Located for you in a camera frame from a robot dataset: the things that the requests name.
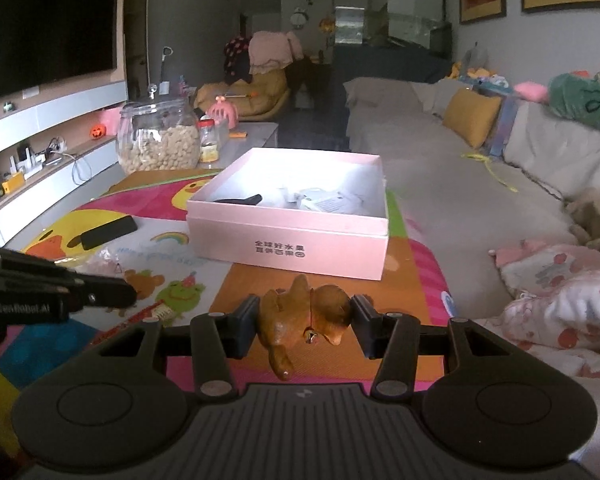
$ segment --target stuffed animal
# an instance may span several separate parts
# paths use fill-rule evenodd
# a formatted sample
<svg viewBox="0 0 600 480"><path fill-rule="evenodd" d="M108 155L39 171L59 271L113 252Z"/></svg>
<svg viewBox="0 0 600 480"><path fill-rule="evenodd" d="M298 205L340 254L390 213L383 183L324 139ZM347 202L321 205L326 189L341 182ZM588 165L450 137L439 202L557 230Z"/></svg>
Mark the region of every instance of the stuffed animal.
<svg viewBox="0 0 600 480"><path fill-rule="evenodd" d="M545 85L534 83L533 81L526 81L515 85L513 89L525 101L544 104L549 102L549 89Z"/></svg>
<svg viewBox="0 0 600 480"><path fill-rule="evenodd" d="M270 290L260 301L258 338L269 351L269 365L282 381L294 366L287 351L296 343L312 343L319 335L339 345L351 322L349 297L335 285L309 287L304 274L296 276L288 291Z"/></svg>
<svg viewBox="0 0 600 480"><path fill-rule="evenodd" d="M574 202L566 207L575 224L571 233L581 245L600 251L600 192L585 190Z"/></svg>

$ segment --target pink box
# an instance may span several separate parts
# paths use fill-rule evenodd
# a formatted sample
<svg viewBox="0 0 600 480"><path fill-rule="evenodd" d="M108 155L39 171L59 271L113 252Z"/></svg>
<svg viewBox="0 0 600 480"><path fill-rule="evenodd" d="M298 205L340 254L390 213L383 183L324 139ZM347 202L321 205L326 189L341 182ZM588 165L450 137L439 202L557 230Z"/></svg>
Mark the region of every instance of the pink box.
<svg viewBox="0 0 600 480"><path fill-rule="evenodd" d="M293 191L354 194L360 214L307 211ZM257 206L215 203L263 196ZM187 201L196 255L261 267L380 280L388 214L380 157L253 148Z"/></svg>

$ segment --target pink toy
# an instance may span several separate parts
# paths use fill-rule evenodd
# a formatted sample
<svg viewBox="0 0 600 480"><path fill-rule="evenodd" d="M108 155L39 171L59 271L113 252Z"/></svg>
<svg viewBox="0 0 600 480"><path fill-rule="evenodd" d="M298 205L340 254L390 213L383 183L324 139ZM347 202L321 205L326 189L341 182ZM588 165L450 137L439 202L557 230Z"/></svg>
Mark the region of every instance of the pink toy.
<svg viewBox="0 0 600 480"><path fill-rule="evenodd" d="M533 81L517 84L513 89L526 101L531 101L533 103L549 102L549 89L546 86L534 83Z"/></svg>
<svg viewBox="0 0 600 480"><path fill-rule="evenodd" d="M238 125L238 108L233 103L227 101L223 95L216 97L215 104L210 106L206 114L218 121L226 119L229 121L230 130Z"/></svg>

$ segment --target yellow string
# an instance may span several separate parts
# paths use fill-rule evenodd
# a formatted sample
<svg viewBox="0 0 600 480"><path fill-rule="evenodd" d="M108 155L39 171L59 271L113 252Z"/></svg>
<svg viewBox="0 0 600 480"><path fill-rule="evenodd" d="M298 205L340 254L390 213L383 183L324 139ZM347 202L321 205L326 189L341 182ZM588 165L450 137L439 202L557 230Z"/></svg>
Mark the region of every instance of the yellow string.
<svg viewBox="0 0 600 480"><path fill-rule="evenodd" d="M480 153L464 153L462 158L470 158L471 160L477 160L478 162L483 162L484 167L487 168L489 174L495 178L499 183L501 183L504 187L506 187L509 191L513 193L517 193L518 189L510 186L504 180L502 180L499 176L493 173L493 169L491 169L491 159L486 155L481 155Z"/></svg>

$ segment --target beige sofa cushion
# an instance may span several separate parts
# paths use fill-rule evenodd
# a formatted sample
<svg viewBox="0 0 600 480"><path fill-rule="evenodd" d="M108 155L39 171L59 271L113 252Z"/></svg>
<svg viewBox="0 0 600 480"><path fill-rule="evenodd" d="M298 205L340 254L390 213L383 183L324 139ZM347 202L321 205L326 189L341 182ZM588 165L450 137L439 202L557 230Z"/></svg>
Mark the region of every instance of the beige sofa cushion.
<svg viewBox="0 0 600 480"><path fill-rule="evenodd" d="M561 119L544 105L520 105L504 158L565 198L600 190L600 131Z"/></svg>
<svg viewBox="0 0 600 480"><path fill-rule="evenodd" d="M441 79L435 83L434 87L436 96L433 99L433 108L431 109L431 113L440 118L445 116L446 107L449 106L451 99L453 99L458 90L463 88L472 88L472 86L467 83L462 83L457 79L449 78Z"/></svg>
<svg viewBox="0 0 600 480"><path fill-rule="evenodd" d="M349 107L361 104L383 110L422 111L422 103L408 81L359 77L344 83L344 88Z"/></svg>
<svg viewBox="0 0 600 480"><path fill-rule="evenodd" d="M436 86L430 83L411 83L413 91L422 103L422 111L427 114L433 113L433 104L436 101Z"/></svg>

